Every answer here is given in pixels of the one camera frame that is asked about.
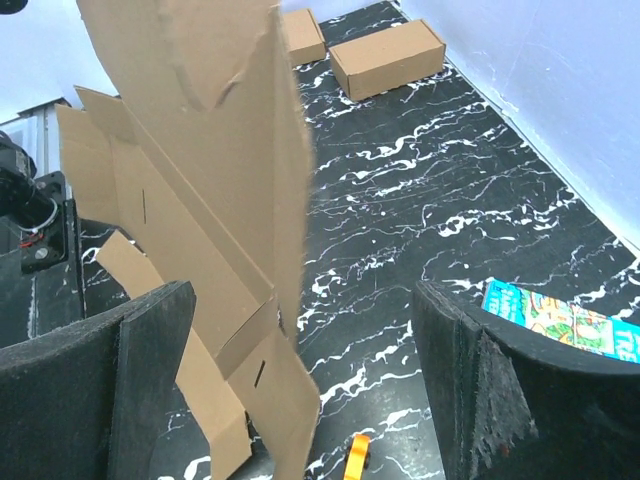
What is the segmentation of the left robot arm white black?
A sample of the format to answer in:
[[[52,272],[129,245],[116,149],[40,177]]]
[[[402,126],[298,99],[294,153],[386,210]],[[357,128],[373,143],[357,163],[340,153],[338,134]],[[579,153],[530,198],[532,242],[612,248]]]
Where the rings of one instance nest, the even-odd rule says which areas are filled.
[[[21,270],[32,274],[68,259],[66,181],[53,172],[37,177],[31,156],[1,134],[1,215],[21,231]]]

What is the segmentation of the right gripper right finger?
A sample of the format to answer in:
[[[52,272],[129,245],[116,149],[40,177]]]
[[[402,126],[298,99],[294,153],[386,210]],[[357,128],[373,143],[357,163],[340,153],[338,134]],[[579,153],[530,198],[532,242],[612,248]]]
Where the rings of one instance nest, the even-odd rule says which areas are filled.
[[[416,349],[449,479],[635,479],[639,368],[415,285]]]

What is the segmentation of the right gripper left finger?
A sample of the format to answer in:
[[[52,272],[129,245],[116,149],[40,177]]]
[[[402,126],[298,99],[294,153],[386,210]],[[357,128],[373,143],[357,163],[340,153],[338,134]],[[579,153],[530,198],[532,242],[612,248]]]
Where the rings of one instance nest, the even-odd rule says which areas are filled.
[[[195,306],[172,281],[3,348],[2,478],[148,478]]]

